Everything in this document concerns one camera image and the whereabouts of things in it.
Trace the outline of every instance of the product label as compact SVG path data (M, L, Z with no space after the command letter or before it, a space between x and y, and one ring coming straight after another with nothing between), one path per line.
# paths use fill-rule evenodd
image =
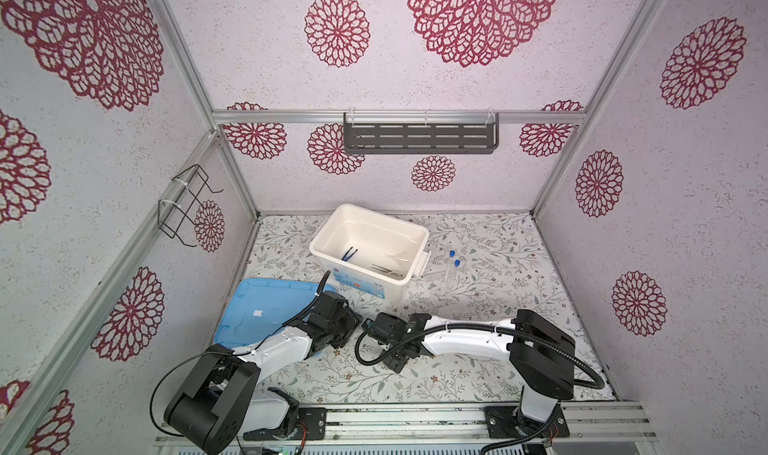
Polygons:
M346 271L339 270L338 268L333 269L333 277L335 277L336 281L339 283L357 288L358 290L362 290L365 293L370 293L375 297L384 298L383 284L377 283L375 281L361 280L360 278L355 277Z

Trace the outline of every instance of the red floral medallion pattern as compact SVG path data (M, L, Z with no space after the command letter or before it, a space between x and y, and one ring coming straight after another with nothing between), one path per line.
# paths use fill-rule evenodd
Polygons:
M163 321L165 294L156 274L139 268L106 323L91 342L100 358L127 361L149 345Z
M619 322L635 335L653 335L667 321L667 299L647 274L623 274L616 281L612 298Z
M368 48L368 19L357 0L315 0L304 22L312 52L330 66L350 66Z
M667 105L685 110L714 97L738 70L745 44L744 27L727 17L686 35L661 74L661 96Z
M205 251L216 251L224 240L224 215L213 200L206 200L194 216L194 234Z
M340 124L317 127L310 134L306 149L315 165L336 175L354 172L366 159L364 155L351 155L344 151L344 127Z
M488 65L528 42L555 0L408 0L414 30L445 62Z
M5 387L0 387L0 423L11 412L16 401L28 386L29 381L14 380Z
M619 158L607 150L593 153L581 164L576 177L576 201L590 217L608 213L619 201L621 184Z
M50 172L37 136L0 110L0 224L37 209L51 186Z
M583 106L573 100L559 100L544 110L581 110ZM520 133L520 146L525 153L537 157L560 152L574 126L570 124L525 124Z
M27 455L61 455L69 447L69 436L74 428L69 390L62 390L56 404L45 414L40 427L27 443Z
M445 189L456 175L456 166L446 157L430 155L419 160L411 171L413 185L425 192Z
M0 0L0 7L5 26L77 95L130 111L159 91L163 45L146 0Z
M249 102L238 102L227 109L266 110L263 106ZM234 148L255 159L277 157L286 147L283 124L227 124L221 128Z

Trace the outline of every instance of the white plastic storage bin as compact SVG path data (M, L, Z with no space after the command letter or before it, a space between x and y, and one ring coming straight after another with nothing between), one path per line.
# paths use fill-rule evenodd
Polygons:
M411 278L424 272L428 239L422 226L345 203L317 230L310 251L339 283L398 305ZM355 255L343 261L350 248Z

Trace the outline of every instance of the blue plastic lid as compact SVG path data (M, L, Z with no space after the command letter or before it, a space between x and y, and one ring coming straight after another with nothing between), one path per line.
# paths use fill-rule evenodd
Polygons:
M246 278L226 307L214 343L233 348L262 341L306 307L317 286L312 281ZM325 289L336 291L330 284Z

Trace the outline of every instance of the floral tablecloth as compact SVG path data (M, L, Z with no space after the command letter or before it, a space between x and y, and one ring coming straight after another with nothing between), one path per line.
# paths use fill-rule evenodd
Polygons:
M455 250L462 261L458 287L436 293L429 282L414 279L399 306L355 288L331 283L363 317L386 311L406 319L430 313L453 319L494 320L513 317L518 308L536 311L576 340L576 355L598 368L573 305L552 266L531 217L521 214L447 214L398 216L429 230L427 271L439 270ZM319 281L320 263L310 254L310 241L327 216L266 216L260 221L245 277ZM508 361L461 354L419 357L401 373L382 364L356 363L354 341L341 350L322 354L274 373L268 387L304 403L516 401L523 379ZM362 354L374 358L381 348L363 343ZM577 371L577 376L586 378ZM614 400L607 386L601 391L575 388L575 400Z

